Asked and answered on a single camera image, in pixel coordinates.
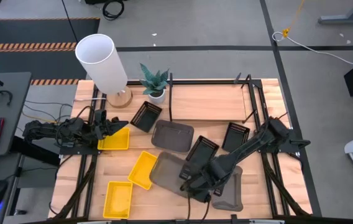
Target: white pot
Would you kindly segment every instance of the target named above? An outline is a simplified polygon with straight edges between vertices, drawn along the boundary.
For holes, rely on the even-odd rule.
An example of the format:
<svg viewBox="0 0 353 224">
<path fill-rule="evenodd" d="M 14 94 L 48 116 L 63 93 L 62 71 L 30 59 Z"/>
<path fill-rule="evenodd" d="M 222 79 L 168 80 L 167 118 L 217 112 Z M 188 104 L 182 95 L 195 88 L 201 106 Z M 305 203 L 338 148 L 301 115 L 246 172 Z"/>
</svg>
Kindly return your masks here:
<svg viewBox="0 0 353 224">
<path fill-rule="evenodd" d="M 163 94 L 159 97 L 154 97 L 152 95 L 149 94 L 149 99 L 150 102 L 154 103 L 154 104 L 161 104 L 164 102 L 165 100 L 165 90 L 163 90 Z"/>
</svg>

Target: yellow tray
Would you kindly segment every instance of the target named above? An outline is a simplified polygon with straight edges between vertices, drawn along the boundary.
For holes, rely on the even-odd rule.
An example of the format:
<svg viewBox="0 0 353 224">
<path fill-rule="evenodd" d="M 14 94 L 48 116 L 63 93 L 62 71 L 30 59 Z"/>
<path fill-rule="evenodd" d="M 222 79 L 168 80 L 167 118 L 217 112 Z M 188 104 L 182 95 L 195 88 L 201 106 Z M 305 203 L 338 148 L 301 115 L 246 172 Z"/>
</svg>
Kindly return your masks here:
<svg viewBox="0 0 353 224">
<path fill-rule="evenodd" d="M 132 183 L 110 181 L 104 201 L 103 218 L 127 219 L 131 207 Z"/>
<path fill-rule="evenodd" d="M 156 156 L 142 151 L 134 165 L 134 168 L 132 168 L 131 173 L 128 175 L 128 180 L 146 190 L 150 189 L 152 182 L 149 179 L 149 175 L 154 164 L 156 163 L 156 160 Z"/>
<path fill-rule="evenodd" d="M 129 128 L 122 128 L 112 136 L 98 141 L 99 150 L 127 150 L 129 147 Z"/>
</svg>

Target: white cable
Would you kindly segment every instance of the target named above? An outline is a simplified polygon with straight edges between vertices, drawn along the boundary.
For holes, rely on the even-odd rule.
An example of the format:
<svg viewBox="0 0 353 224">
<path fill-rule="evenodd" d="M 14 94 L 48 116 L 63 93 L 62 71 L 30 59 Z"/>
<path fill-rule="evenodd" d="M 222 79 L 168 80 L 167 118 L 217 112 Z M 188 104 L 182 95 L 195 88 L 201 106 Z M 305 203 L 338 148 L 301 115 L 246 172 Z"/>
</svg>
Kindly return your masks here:
<svg viewBox="0 0 353 224">
<path fill-rule="evenodd" d="M 281 38 L 280 40 L 276 39 L 275 34 L 280 34 L 280 35 L 282 35 L 282 38 Z M 283 34 L 282 34 L 281 32 L 274 32 L 274 33 L 272 34 L 272 39 L 273 39 L 274 41 L 280 42 L 280 41 L 284 40 L 285 38 L 283 37 Z M 305 45 L 303 45 L 303 44 L 298 43 L 297 41 L 295 41 L 295 40 L 293 40 L 293 39 L 291 39 L 291 38 L 289 38 L 289 37 L 287 37 L 287 39 L 290 40 L 291 42 L 293 42 L 293 43 L 296 44 L 296 45 L 299 45 L 299 46 L 304 47 L 304 48 L 306 48 L 306 49 L 308 49 L 308 50 L 310 50 L 310 51 L 313 51 L 314 53 L 330 55 L 330 56 L 333 56 L 333 57 L 338 58 L 339 60 L 342 60 L 343 62 L 346 62 L 346 63 L 348 63 L 348 64 L 353 65 L 353 62 L 350 62 L 350 61 L 347 61 L 347 60 L 345 60 L 345 59 L 343 59 L 343 58 L 340 58 L 340 57 L 338 57 L 337 55 L 333 55 L 333 54 L 330 54 L 330 53 L 327 53 L 327 52 L 320 52 L 320 51 L 317 51 L 317 50 L 313 50 L 313 49 L 311 49 L 311 48 L 309 48 L 309 47 L 307 47 L 307 46 L 305 46 Z"/>
</svg>

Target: hazard stripe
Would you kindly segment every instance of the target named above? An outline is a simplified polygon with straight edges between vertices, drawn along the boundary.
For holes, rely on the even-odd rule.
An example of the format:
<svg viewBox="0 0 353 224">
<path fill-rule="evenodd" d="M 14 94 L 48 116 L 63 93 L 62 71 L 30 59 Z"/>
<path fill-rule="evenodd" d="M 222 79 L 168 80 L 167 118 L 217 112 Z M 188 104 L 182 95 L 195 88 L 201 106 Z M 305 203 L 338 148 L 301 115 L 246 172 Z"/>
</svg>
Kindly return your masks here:
<svg viewBox="0 0 353 224">
<path fill-rule="evenodd" d="M 78 78 L 58 78 L 58 79 L 40 79 L 32 80 L 31 85 L 77 85 Z"/>
<path fill-rule="evenodd" d="M 61 52 L 75 49 L 76 42 L 0 44 L 0 52 Z"/>
<path fill-rule="evenodd" d="M 82 18 L 70 18 L 70 20 L 87 20 L 87 19 L 97 19 L 99 17 L 82 17 Z M 53 20 L 68 20 L 67 18 L 26 18 L 26 19 L 1 19 L 0 21 L 53 21 Z"/>
</svg>

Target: gray floor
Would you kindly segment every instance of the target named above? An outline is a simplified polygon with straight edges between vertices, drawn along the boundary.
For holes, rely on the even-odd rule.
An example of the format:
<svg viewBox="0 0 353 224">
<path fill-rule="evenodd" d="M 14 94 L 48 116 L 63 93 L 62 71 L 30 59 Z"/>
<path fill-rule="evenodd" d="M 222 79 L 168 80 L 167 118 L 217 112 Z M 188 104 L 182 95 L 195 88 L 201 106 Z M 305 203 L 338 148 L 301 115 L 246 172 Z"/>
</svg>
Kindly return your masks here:
<svg viewBox="0 0 353 224">
<path fill-rule="evenodd" d="M 266 0 L 273 28 L 290 25 L 300 4 L 297 0 Z M 101 17 L 100 7 L 65 0 L 70 17 Z M 112 22 L 101 20 L 99 32 L 111 36 L 118 47 L 178 45 L 270 45 L 260 3 L 256 0 L 129 0 L 125 13 Z M 321 15 L 345 14 L 353 0 L 306 1 L 290 37 L 306 45 L 353 45 L 353 26 L 321 26 Z M 2 0 L 0 18 L 65 17 L 60 1 Z M 292 45 L 287 40 L 279 45 Z M 353 60 L 353 51 L 332 52 Z M 239 72 L 255 78 L 278 78 L 271 51 L 120 52 L 130 79 L 142 78 L 139 62 L 152 70 L 167 69 L 176 78 L 234 78 Z M 305 139 L 309 163 L 323 216 L 353 218 L 353 165 L 344 145 L 353 140 L 353 99 L 343 75 L 352 66 L 312 52 L 281 52 L 296 113 Z M 71 103 L 75 86 L 32 86 L 28 99 Z M 34 108 L 57 116 L 58 106 Z M 33 116 L 40 113 L 25 110 Z M 29 119 L 23 118 L 19 127 Z M 51 142 L 43 142 L 51 148 Z M 42 166 L 35 161 L 26 166 Z M 23 191 L 17 205 L 28 209 L 23 217 L 5 223 L 43 220 L 52 196 L 53 172 L 47 172 L 42 189 Z M 34 179 L 29 174 L 26 180 Z"/>
</svg>

